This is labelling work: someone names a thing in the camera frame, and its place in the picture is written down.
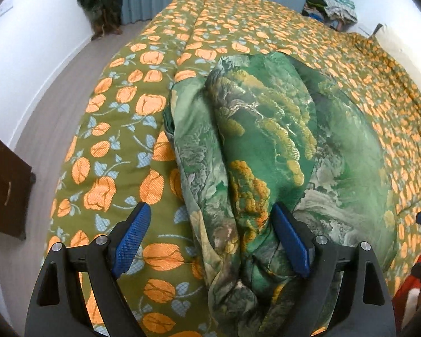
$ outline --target floral bedspread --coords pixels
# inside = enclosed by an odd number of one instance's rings
[[[265,0],[173,0],[104,69],[61,169],[47,250],[87,244],[126,219],[138,201],[152,222],[119,285],[147,336],[214,337],[202,261],[193,243],[162,111],[174,82],[205,76],[221,55],[282,51],[320,69],[363,112],[383,149],[392,186],[396,292],[421,252],[421,94],[373,40],[338,33]],[[87,274],[83,294],[106,333]]]

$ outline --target red object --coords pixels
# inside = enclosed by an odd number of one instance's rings
[[[417,262],[421,262],[421,256],[418,258]],[[396,331],[401,330],[402,320],[404,318],[405,313],[405,304],[407,302],[407,297],[409,295],[409,291],[411,289],[420,289],[421,282],[416,277],[409,275],[401,287],[396,292],[395,296],[393,297],[392,304],[393,309],[395,311],[395,323],[396,323]]]

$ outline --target wooden floor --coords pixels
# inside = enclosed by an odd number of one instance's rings
[[[36,174],[25,241],[0,234],[0,283],[11,323],[23,336],[29,300],[39,273],[59,170],[88,98],[104,66],[138,35],[145,22],[123,27],[88,44],[47,90],[29,118],[15,152]]]

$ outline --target white wall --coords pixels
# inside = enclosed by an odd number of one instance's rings
[[[0,16],[0,139],[11,149],[45,91],[92,35],[76,0],[12,5]]]
[[[363,26],[372,33],[378,23],[391,26],[411,48],[421,70],[421,12],[416,4],[412,0],[352,1],[356,5],[359,23],[351,31],[358,31]]]

